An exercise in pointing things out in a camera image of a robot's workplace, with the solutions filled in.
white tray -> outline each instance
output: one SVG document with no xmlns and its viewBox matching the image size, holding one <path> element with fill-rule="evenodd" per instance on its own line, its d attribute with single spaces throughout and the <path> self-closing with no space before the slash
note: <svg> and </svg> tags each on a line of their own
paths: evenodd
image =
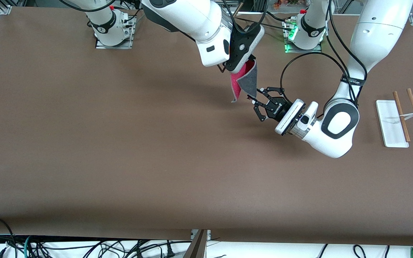
<svg viewBox="0 0 413 258">
<path fill-rule="evenodd" d="M 409 143 L 404 138 L 403 128 L 399 120 L 395 101 L 377 100 L 377 113 L 382 129 L 383 142 L 389 148 L 408 148 Z"/>
</svg>

brown tabletop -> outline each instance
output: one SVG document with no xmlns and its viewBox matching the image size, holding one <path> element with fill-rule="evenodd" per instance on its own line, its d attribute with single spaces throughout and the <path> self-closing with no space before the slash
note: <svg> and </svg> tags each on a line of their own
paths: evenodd
<svg viewBox="0 0 413 258">
<path fill-rule="evenodd" d="M 349 42 L 357 16 L 334 19 Z M 369 74 L 353 148 L 331 159 L 259 122 L 243 96 L 231 103 L 228 73 L 182 34 L 143 18 L 133 49 L 94 49 L 86 22 L 70 9 L 0 16 L 0 217 L 15 234 L 413 244 L 413 120 L 410 148 L 385 148 L 375 108 L 397 90 L 412 111 L 412 26 Z M 278 87 L 296 56 L 274 28 L 254 55 L 258 87 Z M 313 55 L 284 87 L 323 106 L 340 77 Z"/>
</svg>

pink felt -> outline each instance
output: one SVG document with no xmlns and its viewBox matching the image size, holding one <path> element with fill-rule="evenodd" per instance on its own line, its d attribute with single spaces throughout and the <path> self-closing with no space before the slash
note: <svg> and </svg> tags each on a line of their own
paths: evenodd
<svg viewBox="0 0 413 258">
<path fill-rule="evenodd" d="M 240 96 L 241 88 L 237 80 L 246 75 L 254 66 L 254 60 L 248 60 L 238 73 L 231 73 L 231 87 L 234 94 L 234 100 L 236 102 Z"/>
</svg>

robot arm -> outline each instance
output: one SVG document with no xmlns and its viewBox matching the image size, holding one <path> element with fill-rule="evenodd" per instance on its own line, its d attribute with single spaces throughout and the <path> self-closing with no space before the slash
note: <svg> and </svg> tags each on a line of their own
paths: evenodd
<svg viewBox="0 0 413 258">
<path fill-rule="evenodd" d="M 130 36 L 127 13 L 105 7 L 105 0 L 68 0 L 84 10 L 96 10 L 86 12 L 87 18 L 95 32 L 95 36 L 106 46 L 116 46 Z"/>
<path fill-rule="evenodd" d="M 408 19 L 412 3 L 412 0 L 369 0 L 365 2 L 351 38 L 350 50 L 364 64 L 367 71 L 384 59 L 395 46 Z M 352 57 L 349 58 L 347 69 L 350 73 L 348 80 L 351 82 L 353 94 L 356 97 L 361 84 L 364 83 L 365 72 Z M 294 134 L 304 142 L 308 142 L 317 151 L 332 158 L 338 158 L 347 153 L 352 146 L 354 130 L 359 122 L 359 112 L 352 102 L 349 84 L 346 80 L 346 78 L 341 80 L 335 95 L 326 104 L 323 119 L 318 120 L 315 117 L 318 103 L 312 102 L 304 110 L 304 102 L 296 99 L 294 103 L 289 102 L 291 104 L 289 108 L 277 110 L 282 114 L 278 116 L 279 119 L 276 119 L 279 124 L 275 132 L 281 135 L 287 132 Z M 282 99 L 280 102 L 282 107 L 288 106 L 287 99 Z"/>
<path fill-rule="evenodd" d="M 209 67 L 229 59 L 231 17 L 210 0 L 143 0 L 149 20 L 171 32 L 190 35 L 200 52 L 204 66 Z"/>
<path fill-rule="evenodd" d="M 192 37 L 206 67 L 226 63 L 228 71 L 238 73 L 264 36 L 261 25 L 245 34 L 238 32 L 231 15 L 211 0 L 142 0 L 142 4 L 149 20 Z"/>
</svg>

gray felt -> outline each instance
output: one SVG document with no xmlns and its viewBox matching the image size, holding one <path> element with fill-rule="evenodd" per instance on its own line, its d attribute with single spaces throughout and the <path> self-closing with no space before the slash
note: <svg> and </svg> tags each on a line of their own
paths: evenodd
<svg viewBox="0 0 413 258">
<path fill-rule="evenodd" d="M 257 95 L 257 62 L 254 60 L 254 66 L 249 72 L 237 80 L 240 88 L 253 98 Z"/>
</svg>

